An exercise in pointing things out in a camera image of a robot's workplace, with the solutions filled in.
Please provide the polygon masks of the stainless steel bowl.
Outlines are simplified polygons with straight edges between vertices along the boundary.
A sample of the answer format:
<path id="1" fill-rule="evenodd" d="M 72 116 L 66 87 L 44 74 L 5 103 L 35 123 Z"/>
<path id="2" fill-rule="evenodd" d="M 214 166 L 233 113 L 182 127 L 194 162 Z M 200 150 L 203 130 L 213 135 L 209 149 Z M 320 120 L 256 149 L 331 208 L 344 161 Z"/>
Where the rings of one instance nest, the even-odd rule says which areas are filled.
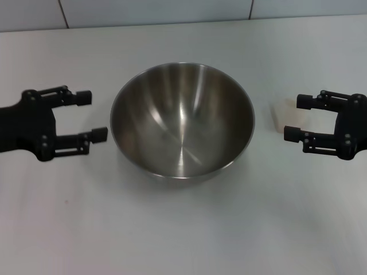
<path id="1" fill-rule="evenodd" d="M 245 89 L 209 65 L 146 69 L 116 95 L 111 135 L 119 152 L 157 180 L 195 184 L 236 168 L 255 130 Z"/>

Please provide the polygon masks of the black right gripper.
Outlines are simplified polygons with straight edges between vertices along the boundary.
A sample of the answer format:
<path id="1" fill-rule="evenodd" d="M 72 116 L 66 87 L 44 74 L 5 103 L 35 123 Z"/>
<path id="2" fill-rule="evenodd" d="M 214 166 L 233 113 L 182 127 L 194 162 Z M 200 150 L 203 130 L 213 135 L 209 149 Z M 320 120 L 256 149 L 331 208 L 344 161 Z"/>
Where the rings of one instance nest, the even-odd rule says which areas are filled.
<path id="1" fill-rule="evenodd" d="M 296 99 L 299 109 L 321 109 L 339 111 L 334 134 L 302 131 L 285 126 L 284 140 L 303 144 L 303 152 L 337 156 L 352 160 L 361 151 L 367 150 L 367 97 L 362 94 L 351 96 L 321 90 L 315 98 L 299 94 Z"/>

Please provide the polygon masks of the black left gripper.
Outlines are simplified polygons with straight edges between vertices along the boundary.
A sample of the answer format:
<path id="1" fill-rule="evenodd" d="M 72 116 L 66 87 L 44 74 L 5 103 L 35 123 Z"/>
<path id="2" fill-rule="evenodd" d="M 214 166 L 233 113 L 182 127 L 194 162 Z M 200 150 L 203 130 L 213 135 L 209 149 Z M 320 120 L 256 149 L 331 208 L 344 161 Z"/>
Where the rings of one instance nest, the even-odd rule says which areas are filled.
<path id="1" fill-rule="evenodd" d="M 0 153 L 25 150 L 41 162 L 54 157 L 88 155 L 91 143 L 107 141 L 108 128 L 56 137 L 56 119 L 50 106 L 90 104 L 91 91 L 74 94 L 65 85 L 22 92 L 19 102 L 0 108 Z"/>

